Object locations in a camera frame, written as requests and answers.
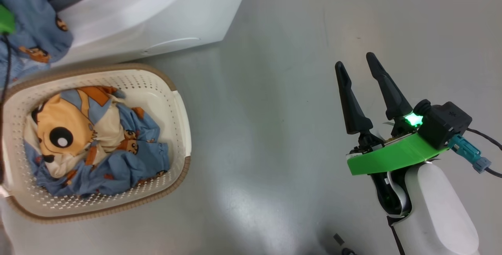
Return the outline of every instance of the gray floor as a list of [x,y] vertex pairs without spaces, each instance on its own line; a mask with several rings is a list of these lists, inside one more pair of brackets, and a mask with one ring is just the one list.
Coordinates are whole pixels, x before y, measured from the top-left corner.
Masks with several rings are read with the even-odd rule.
[[[2,210],[20,254],[396,255],[369,177],[350,176],[333,66],[342,60],[374,124],[384,103],[364,59],[379,57],[413,105],[466,110],[502,139],[500,0],[244,0],[223,42],[142,60],[177,85],[193,155],[171,195],[92,221],[39,225]],[[494,168],[500,152],[479,144]],[[502,249],[500,187],[452,154],[446,171],[480,236]]]

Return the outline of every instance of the washing machine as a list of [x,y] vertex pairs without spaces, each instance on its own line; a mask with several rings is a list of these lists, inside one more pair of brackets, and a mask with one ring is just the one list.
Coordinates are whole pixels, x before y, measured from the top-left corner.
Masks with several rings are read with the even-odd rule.
[[241,0],[49,0],[74,40],[53,66],[113,64],[222,40]]

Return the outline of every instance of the laundry basket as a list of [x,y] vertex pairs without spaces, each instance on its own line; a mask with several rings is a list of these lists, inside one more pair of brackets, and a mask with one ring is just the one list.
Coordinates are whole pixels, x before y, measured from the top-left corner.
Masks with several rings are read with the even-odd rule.
[[[169,147],[171,168],[163,176],[128,191],[89,198],[55,197],[36,185],[25,155],[25,117],[41,101],[65,89],[104,85],[124,91],[125,104],[142,107],[161,128],[160,142]],[[0,192],[23,217],[57,223],[95,218],[131,209],[168,195],[184,180],[190,166],[190,126],[183,100],[171,80],[144,64],[117,64],[68,71],[12,87],[4,105],[4,182]]]

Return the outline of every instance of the black joint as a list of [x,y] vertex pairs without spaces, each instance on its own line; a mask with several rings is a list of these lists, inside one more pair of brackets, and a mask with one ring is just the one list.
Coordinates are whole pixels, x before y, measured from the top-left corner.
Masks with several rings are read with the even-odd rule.
[[413,113],[418,116],[425,116],[432,109],[431,102],[424,99],[413,108]]

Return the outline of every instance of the green plastic part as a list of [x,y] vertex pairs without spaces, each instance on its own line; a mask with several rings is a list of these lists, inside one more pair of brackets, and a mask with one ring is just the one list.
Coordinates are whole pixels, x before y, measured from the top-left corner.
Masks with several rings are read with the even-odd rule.
[[396,143],[347,160],[353,176],[394,171],[429,160],[448,148],[436,150],[414,133]]
[[0,34],[13,33],[15,30],[14,15],[6,7],[0,5]]

